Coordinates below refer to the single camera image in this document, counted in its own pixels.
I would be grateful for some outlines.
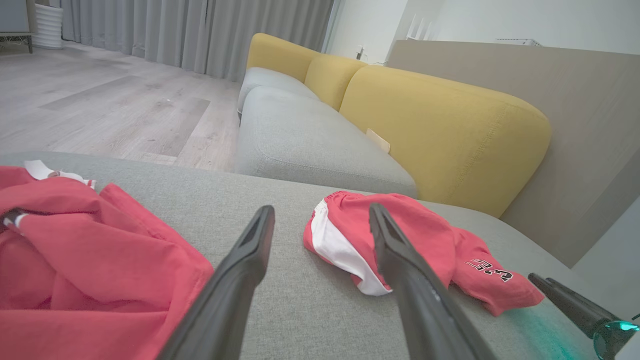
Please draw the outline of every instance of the white curtain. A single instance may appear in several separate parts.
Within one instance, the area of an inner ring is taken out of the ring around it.
[[[62,0],[63,38],[241,81],[251,37],[322,48],[333,0]]]

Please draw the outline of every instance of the gray sofa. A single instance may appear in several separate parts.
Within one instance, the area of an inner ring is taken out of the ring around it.
[[[314,206],[338,189],[55,152],[3,155],[0,165],[22,166],[24,160],[38,159],[97,180],[97,190],[116,183],[176,229],[214,268],[258,207],[273,205],[269,266],[253,298],[242,359],[408,358],[394,295],[363,295],[346,272],[303,248],[303,230]],[[553,277],[598,300],[571,270],[500,220],[421,203],[482,237],[506,268]],[[493,317],[455,286],[450,292],[499,359],[595,359],[590,340],[547,299]]]
[[[331,106],[270,86],[240,102],[238,174],[418,196],[411,175]]]

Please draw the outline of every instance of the red garment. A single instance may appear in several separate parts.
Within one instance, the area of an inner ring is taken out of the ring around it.
[[[325,261],[350,272],[363,293],[384,295],[390,291],[378,272],[369,228],[369,206],[373,202],[386,207],[445,286],[457,284],[482,300],[492,315],[533,306],[544,299],[525,277],[502,268],[482,239],[451,226],[416,200],[399,194],[336,192],[316,206],[303,242]]]
[[[0,348],[7,359],[153,359],[213,273],[114,184],[0,167]]]

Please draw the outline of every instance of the yellow backrest cushion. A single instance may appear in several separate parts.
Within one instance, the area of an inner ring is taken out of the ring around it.
[[[366,63],[360,60],[322,54],[311,60],[305,85],[322,102],[340,110],[349,81],[351,81],[353,74],[364,66]]]
[[[320,55],[319,52],[304,46],[257,33],[251,37],[246,68],[264,67],[287,74],[304,83],[309,63],[318,55]]]
[[[370,65],[353,76],[340,113],[371,128],[418,187],[418,198],[500,217],[542,161],[547,118],[493,90]]]

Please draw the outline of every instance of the fabric texture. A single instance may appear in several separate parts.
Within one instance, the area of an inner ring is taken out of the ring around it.
[[[411,176],[331,106],[266,86],[244,102],[236,172],[416,195]]]
[[[303,83],[311,60],[320,53],[268,34],[251,38],[246,68],[262,67],[287,74]]]
[[[544,114],[511,95],[374,65],[351,78],[340,114],[391,145],[418,199],[495,217],[533,175],[551,135]]]
[[[97,180],[98,190],[115,182],[214,266],[227,255],[255,211],[273,205],[276,224],[269,265],[253,296],[242,359],[409,358],[395,295],[363,295],[348,273],[324,262],[300,242],[314,206],[340,189],[59,152],[0,154],[0,165],[22,166],[25,160],[37,159],[50,168]],[[484,239],[507,269],[553,277],[606,306],[600,292],[504,222],[456,206],[419,203],[452,226]],[[499,359],[593,357],[592,341],[549,300],[496,318],[457,286],[450,286],[449,294]]]
[[[155,359],[213,273],[114,184],[98,195],[76,179],[0,167],[0,209],[10,359]]]
[[[282,74],[281,72],[264,69],[262,67],[252,67],[247,69],[242,87],[240,88],[240,94],[238,96],[238,112],[242,113],[244,107],[244,100],[254,88],[258,86],[270,86],[272,88],[278,88],[292,92],[296,95],[308,97],[309,99],[318,100],[313,91],[309,90],[303,83],[298,81],[289,75]]]
[[[321,54],[309,64],[305,85],[313,91],[320,100],[340,110],[344,92],[356,71],[367,64],[356,59],[342,56]]]
[[[61,3],[65,40],[241,81],[255,33],[268,33],[320,50],[333,1],[62,0]]]
[[[482,300],[493,316],[537,305],[545,298],[525,277],[502,268],[482,239],[449,225],[416,200],[399,194],[335,192],[316,206],[303,243],[328,263],[351,273],[363,293],[385,295],[390,291],[378,272],[369,226],[369,207],[374,202],[386,207],[445,287],[455,283]]]

